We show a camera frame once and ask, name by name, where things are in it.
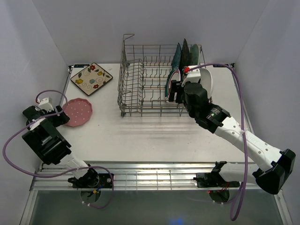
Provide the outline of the round plate teal rim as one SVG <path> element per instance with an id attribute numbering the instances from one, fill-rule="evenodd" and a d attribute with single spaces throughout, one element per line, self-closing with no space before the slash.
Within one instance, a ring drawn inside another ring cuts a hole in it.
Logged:
<path id="1" fill-rule="evenodd" d="M 168 100 L 170 96 L 171 83 L 172 81 L 181 81 L 181 75 L 178 68 L 172 69 L 165 84 L 165 99 Z"/>

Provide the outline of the pink dotted scalloped plate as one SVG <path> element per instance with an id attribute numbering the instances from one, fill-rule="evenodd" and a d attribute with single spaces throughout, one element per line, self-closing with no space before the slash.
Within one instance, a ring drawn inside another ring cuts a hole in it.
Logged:
<path id="1" fill-rule="evenodd" d="M 65 124 L 68 127 L 79 127 L 88 122 L 92 116 L 92 104 L 84 98 L 75 98 L 69 100 L 63 105 L 64 113 L 69 117 Z"/>

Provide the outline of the teal square plate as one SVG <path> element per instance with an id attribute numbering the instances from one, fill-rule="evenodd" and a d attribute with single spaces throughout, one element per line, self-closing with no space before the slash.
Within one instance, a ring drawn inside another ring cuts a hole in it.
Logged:
<path id="1" fill-rule="evenodd" d="M 175 51 L 172 63 L 171 63 L 172 69 L 179 68 L 180 60 L 181 60 L 181 45 L 180 45 L 180 43 L 178 43 L 176 46 L 176 51 Z"/>

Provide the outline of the black floral square plate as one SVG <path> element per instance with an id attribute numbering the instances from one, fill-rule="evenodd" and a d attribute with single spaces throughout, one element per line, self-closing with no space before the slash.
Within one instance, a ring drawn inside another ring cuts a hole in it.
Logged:
<path id="1" fill-rule="evenodd" d="M 190 53 L 189 53 L 188 43 L 186 39 L 184 39 L 182 49 L 181 49 L 179 70 L 182 71 L 184 67 L 187 67 L 189 65 L 190 65 Z"/>

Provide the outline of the cream floral square plate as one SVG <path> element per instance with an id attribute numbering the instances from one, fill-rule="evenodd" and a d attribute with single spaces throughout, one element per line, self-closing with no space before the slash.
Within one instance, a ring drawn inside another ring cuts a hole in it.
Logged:
<path id="1" fill-rule="evenodd" d="M 93 95 L 112 80 L 113 76 L 97 63 L 83 67 L 70 78 L 70 81 L 86 96 Z"/>

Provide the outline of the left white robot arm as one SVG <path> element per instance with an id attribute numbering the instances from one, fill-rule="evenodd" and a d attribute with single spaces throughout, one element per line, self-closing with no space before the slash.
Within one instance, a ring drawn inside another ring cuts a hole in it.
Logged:
<path id="1" fill-rule="evenodd" d="M 64 113 L 46 118 L 46 115 L 61 111 L 58 105 L 56 110 L 47 111 L 37 106 L 30 106 L 23 111 L 27 118 L 26 124 L 33 123 L 22 139 L 43 161 L 44 164 L 62 165 L 72 171 L 73 177 L 68 182 L 75 188 L 93 188 L 99 184 L 99 175 L 89 164 L 77 159 L 71 152 L 71 145 L 59 133 L 56 127 L 69 122 L 70 118 Z"/>

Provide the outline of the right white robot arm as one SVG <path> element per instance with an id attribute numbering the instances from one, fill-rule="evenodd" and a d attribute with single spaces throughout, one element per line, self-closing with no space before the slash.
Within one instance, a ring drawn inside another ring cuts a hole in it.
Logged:
<path id="1" fill-rule="evenodd" d="M 290 174 L 296 154 L 290 150 L 273 147 L 241 125 L 222 107 L 208 99 L 206 89 L 199 83 L 171 81 L 171 101 L 183 103 L 189 116 L 211 133 L 230 142 L 254 161 L 247 171 L 239 164 L 220 161 L 211 172 L 198 173 L 195 180 L 204 187 L 238 187 L 240 182 L 257 184 L 262 190 L 276 195 Z"/>

